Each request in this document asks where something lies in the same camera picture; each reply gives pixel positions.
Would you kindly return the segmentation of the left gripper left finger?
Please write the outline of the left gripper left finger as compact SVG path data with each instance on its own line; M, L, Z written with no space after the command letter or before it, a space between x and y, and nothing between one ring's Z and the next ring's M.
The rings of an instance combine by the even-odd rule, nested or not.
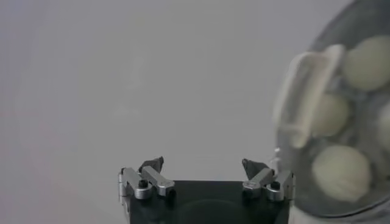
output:
M162 174L164 158L158 157L142 163L138 169L123 167L118 173L118 198L134 196L138 200L151 198L153 190L157 195L167 197L175 188L173 180Z

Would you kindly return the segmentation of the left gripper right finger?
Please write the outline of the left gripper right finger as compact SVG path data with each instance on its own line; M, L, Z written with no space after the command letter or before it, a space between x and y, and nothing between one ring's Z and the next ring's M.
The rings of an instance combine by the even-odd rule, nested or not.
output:
M293 201L295 175L290 170L276 172L265 163L243 159L242 165L248 177L243 182L243 193L247 198L264 195L269 201Z

